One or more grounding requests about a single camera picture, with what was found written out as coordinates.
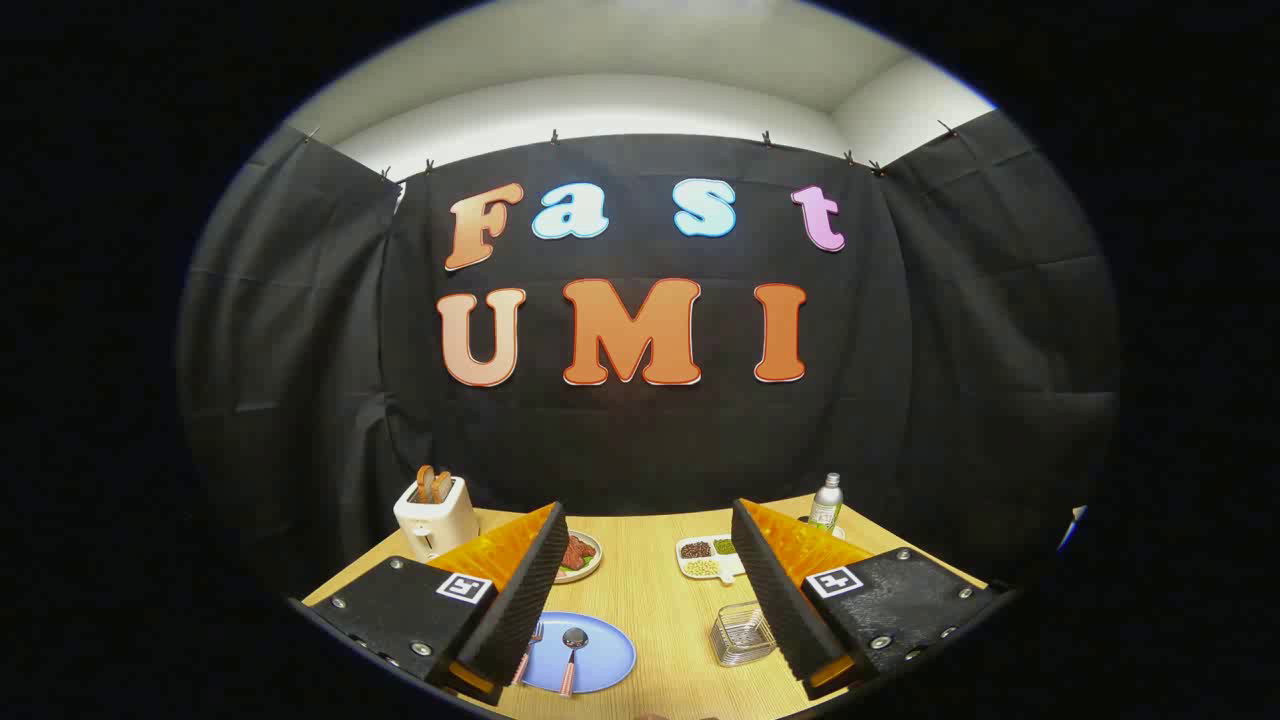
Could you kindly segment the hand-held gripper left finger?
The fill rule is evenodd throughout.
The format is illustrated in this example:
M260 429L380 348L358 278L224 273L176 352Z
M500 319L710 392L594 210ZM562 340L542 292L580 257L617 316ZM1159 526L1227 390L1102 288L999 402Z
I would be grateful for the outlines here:
M451 694L495 705L541 616L570 533L553 502L429 562L380 561L293 609L366 659Z

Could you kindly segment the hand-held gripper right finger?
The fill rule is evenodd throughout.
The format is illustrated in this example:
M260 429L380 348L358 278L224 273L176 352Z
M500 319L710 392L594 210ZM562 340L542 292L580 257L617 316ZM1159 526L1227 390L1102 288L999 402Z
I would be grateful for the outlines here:
M745 498L731 541L809 700L919 666L1009 600L918 550L873 553Z

